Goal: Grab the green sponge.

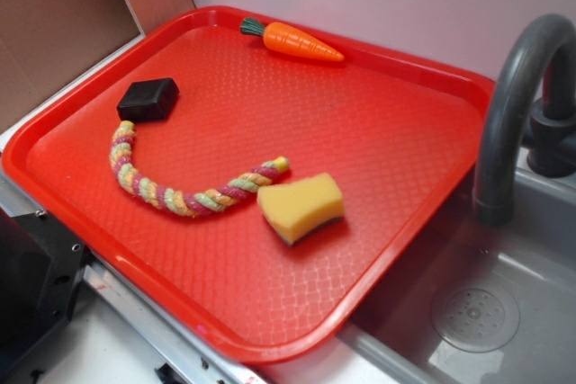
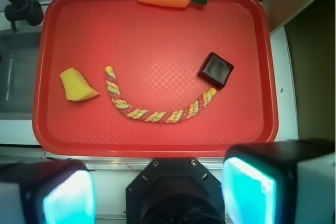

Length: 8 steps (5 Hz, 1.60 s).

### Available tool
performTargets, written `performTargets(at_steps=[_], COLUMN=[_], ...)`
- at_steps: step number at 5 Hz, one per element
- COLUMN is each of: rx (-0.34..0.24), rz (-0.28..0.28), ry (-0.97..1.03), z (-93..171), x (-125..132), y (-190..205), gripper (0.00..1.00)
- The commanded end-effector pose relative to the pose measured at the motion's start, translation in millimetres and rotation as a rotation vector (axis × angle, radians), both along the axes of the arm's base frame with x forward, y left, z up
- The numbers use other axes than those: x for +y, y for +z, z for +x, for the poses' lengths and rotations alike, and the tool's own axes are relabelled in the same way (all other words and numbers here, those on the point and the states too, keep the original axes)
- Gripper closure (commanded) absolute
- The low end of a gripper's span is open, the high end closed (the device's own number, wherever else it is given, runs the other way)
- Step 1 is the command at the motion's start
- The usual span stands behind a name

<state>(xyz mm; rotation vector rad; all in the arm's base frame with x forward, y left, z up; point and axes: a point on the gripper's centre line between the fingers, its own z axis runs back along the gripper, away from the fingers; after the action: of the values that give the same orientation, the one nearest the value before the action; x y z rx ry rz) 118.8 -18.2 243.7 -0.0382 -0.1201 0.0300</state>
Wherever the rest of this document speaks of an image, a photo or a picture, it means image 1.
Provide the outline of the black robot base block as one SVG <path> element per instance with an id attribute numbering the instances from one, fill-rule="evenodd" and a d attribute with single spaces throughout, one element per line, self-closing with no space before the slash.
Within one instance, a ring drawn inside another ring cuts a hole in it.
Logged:
<path id="1" fill-rule="evenodd" d="M 68 324 L 86 257 L 55 217 L 1 213 L 2 377 Z"/>

